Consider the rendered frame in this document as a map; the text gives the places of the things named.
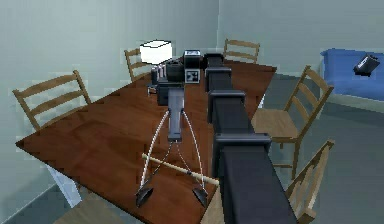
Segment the light wooden chair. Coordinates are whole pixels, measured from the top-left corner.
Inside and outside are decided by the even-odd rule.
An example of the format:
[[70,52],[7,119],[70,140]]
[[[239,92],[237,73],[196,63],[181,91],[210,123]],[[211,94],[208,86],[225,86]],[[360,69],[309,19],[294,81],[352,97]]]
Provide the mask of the light wooden chair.
[[[327,166],[329,151],[334,144],[334,140],[327,140],[285,191],[298,224],[310,224],[316,217],[313,206]],[[216,190],[200,224],[229,224],[224,220],[220,196],[221,193]]]
[[[309,77],[322,91],[319,97],[316,97],[304,83],[306,77]],[[333,89],[334,87],[312,70],[310,65],[306,65],[282,110],[258,108],[251,119],[254,130],[257,133],[267,133],[273,142],[280,144],[280,148],[285,144],[294,145],[293,159],[290,164],[274,164],[274,167],[290,168],[291,179],[296,177],[302,140]],[[292,106],[297,109],[303,119],[304,125],[301,129],[296,127],[289,115],[289,109]]]
[[[31,96],[40,94],[42,92],[51,90],[53,88],[56,88],[60,85],[64,85],[64,84],[72,82],[72,81],[77,82],[77,84],[79,86],[78,90],[64,93],[60,96],[57,96],[53,99],[46,101],[46,102],[42,102],[34,108],[30,108],[28,106],[28,104],[26,102],[26,98],[29,98]],[[87,105],[91,104],[91,99],[89,97],[89,94],[85,88],[85,85],[84,85],[83,80],[80,76],[80,73],[77,70],[74,70],[71,74],[61,75],[59,77],[55,77],[53,79],[50,79],[50,80],[47,80],[44,82],[34,84],[34,85],[26,88],[23,91],[20,91],[18,89],[14,89],[12,91],[12,93],[14,94],[14,96],[15,96],[16,100],[18,101],[18,103],[20,104],[22,110],[24,111],[27,118],[29,119],[32,127],[36,131],[44,129],[45,127],[50,126],[51,124],[75,113],[76,111],[82,109],[82,106],[73,108],[73,109],[65,112],[64,114],[56,116],[56,117],[50,119],[49,121],[47,121],[43,125],[40,125],[38,123],[38,121],[36,120],[36,116],[41,114],[41,113],[47,112],[50,109],[53,109],[59,105],[65,104],[65,103],[67,103],[71,100],[74,100],[75,98],[79,98],[79,97],[83,97]]]
[[143,63],[140,59],[141,52],[139,48],[136,48],[130,51],[125,50],[124,55],[126,59],[128,74],[132,82],[135,82],[149,74],[149,71],[143,71],[139,74],[134,74],[134,71],[136,69],[140,69],[146,66],[146,64]]
[[224,42],[223,56],[240,58],[256,64],[259,50],[259,43],[226,38]]

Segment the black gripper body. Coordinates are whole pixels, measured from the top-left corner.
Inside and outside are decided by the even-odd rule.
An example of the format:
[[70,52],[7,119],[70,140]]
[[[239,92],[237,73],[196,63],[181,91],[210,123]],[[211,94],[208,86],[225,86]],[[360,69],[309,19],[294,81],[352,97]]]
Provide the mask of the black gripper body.
[[184,112],[184,65],[179,59],[171,59],[162,67],[151,69],[151,83],[147,85],[149,94],[157,95],[157,104],[168,107],[168,141],[182,140],[181,117]]

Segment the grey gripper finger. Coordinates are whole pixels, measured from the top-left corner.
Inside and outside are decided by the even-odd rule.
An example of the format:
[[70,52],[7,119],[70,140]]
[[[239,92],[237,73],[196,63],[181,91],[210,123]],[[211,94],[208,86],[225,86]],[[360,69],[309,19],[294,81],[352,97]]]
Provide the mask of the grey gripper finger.
[[151,156],[153,149],[154,149],[154,145],[156,143],[156,140],[157,140],[157,138],[160,134],[160,131],[161,131],[166,119],[168,118],[168,116],[169,116],[169,111],[166,111],[164,113],[163,117],[161,118],[157,128],[156,128],[155,134],[152,137],[149,150],[147,153],[145,153],[145,162],[144,162],[143,172],[141,175],[141,181],[140,181],[138,191],[136,193],[136,206],[138,208],[140,208],[142,205],[144,205],[153,193],[152,188],[146,187],[146,184],[150,180],[150,178],[147,176],[147,171],[148,171],[150,156]]
[[204,207],[206,208],[207,207],[207,196],[208,196],[208,193],[206,191],[206,188],[205,188],[205,182],[204,182],[204,174],[203,174],[203,167],[202,167],[202,162],[201,162],[201,156],[200,156],[200,150],[199,150],[199,147],[198,147],[198,144],[197,144],[197,140],[196,140],[196,136],[195,136],[195,133],[193,131],[193,127],[192,127],[192,124],[190,122],[190,119],[187,115],[187,113],[185,111],[182,112],[187,124],[188,124],[188,127],[189,127],[189,130],[191,132],[191,135],[192,135],[192,139],[193,139],[193,144],[195,146],[195,150],[196,150],[196,153],[197,153],[197,158],[198,158],[198,163],[199,163],[199,169],[200,169],[200,173],[198,174],[198,178],[200,179],[199,181],[199,187],[198,188],[194,188],[193,189],[193,193],[196,197],[196,199],[199,201],[199,203]]

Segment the white box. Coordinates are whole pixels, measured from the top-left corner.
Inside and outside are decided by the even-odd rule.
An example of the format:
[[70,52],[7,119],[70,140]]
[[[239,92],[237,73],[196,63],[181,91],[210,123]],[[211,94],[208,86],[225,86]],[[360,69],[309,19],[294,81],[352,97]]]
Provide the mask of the white box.
[[147,64],[158,65],[172,58],[172,45],[170,41],[152,40],[140,45],[141,61]]

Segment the pale wooden bat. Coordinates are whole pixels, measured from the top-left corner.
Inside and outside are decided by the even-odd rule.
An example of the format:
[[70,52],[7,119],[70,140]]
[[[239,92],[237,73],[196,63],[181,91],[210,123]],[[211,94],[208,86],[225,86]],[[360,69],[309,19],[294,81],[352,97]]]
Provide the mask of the pale wooden bat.
[[168,163],[168,162],[162,162],[161,160],[156,159],[156,158],[154,158],[154,157],[150,157],[150,156],[148,156],[148,155],[145,154],[145,153],[142,154],[142,158],[143,158],[143,159],[148,159],[149,161],[156,162],[156,163],[161,164],[161,165],[165,165],[165,166],[168,167],[168,168],[177,170],[177,171],[179,171],[179,172],[182,172],[182,173],[184,173],[184,174],[187,174],[187,175],[189,175],[189,176],[192,176],[192,177],[194,177],[194,178],[197,178],[197,179],[199,179],[199,180],[202,180],[202,181],[204,181],[204,182],[206,182],[206,183],[209,183],[209,184],[213,184],[213,185],[219,186],[219,180],[217,180],[217,179],[213,179],[213,178],[211,178],[211,177],[204,176],[204,175],[201,175],[201,174],[199,174],[199,173],[189,171],[189,170],[187,170],[187,169],[185,169],[185,168],[181,168],[181,167],[179,167],[179,166],[172,165],[172,164],[170,164],[170,163]]

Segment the black flat box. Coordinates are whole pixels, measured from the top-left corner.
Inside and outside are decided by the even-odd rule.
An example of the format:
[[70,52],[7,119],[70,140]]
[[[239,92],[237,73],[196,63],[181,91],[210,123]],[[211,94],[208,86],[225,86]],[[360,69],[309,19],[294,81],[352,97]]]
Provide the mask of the black flat box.
[[380,64],[377,57],[366,54],[353,68],[356,75],[370,76]]

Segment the brown wooden table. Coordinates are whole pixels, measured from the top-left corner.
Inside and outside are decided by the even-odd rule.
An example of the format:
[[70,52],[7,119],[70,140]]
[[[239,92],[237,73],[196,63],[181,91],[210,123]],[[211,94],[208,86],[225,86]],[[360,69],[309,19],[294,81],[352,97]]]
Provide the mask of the brown wooden table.
[[[147,93],[143,77],[17,142],[17,147],[74,179],[144,224],[200,224],[204,208],[194,196],[193,178],[149,161],[146,184],[153,193],[136,206],[145,159],[165,112]],[[203,172],[211,172],[213,129],[207,122],[207,94],[202,83],[185,88],[185,111],[200,150]],[[150,157],[200,171],[186,120],[182,142],[167,141],[164,123]]]

